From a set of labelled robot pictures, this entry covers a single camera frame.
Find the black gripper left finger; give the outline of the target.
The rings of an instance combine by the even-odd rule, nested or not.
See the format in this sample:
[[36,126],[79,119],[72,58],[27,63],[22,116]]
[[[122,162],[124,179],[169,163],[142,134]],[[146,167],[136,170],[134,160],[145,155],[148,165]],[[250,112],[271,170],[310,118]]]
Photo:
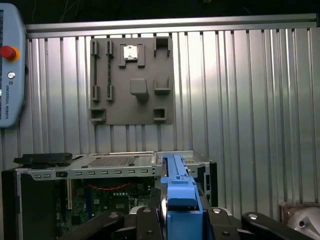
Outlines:
[[60,240],[162,240],[159,220],[160,189],[151,190],[151,204],[135,214],[107,210],[59,237]]

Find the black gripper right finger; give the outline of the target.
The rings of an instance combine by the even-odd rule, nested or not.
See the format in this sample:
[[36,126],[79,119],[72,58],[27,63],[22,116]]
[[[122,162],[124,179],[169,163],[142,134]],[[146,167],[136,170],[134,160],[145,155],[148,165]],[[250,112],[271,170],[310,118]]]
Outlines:
[[220,207],[211,207],[200,192],[203,208],[204,240],[310,240],[300,233],[262,213],[247,212],[235,218]]

